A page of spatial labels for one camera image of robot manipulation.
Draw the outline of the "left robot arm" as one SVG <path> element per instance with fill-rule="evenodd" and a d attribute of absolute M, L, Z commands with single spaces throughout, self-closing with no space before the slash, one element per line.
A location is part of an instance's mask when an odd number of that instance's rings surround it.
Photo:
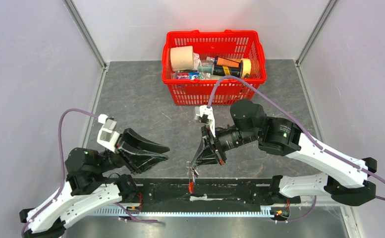
<path fill-rule="evenodd" d="M 140 202 L 141 195 L 132 175 L 141 174 L 168 160 L 170 148 L 152 142 L 133 129 L 123 133 L 101 129 L 98 152 L 74 148 L 64 165 L 64 184 L 48 201 L 19 216 L 25 223 L 24 238 L 58 238 L 70 226 L 99 208 L 119 202 Z"/>

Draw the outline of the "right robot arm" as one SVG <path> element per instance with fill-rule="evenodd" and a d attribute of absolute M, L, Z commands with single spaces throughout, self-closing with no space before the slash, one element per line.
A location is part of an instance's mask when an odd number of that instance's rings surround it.
<path fill-rule="evenodd" d="M 294 122 L 266 115 L 263 107 L 242 99 L 229 111 L 233 126 L 216 127 L 213 110 L 205 105 L 194 109 L 194 118 L 202 124 L 200 145 L 189 163 L 189 187 L 193 189 L 201 165 L 226 163 L 226 152 L 257 142 L 267 154 L 298 160 L 319 170 L 311 176 L 272 178 L 269 199 L 280 203 L 296 196 L 330 196 L 332 200 L 360 206 L 376 197 L 376 185 L 368 181 L 375 173 L 373 158 L 354 159 L 306 135 Z"/>

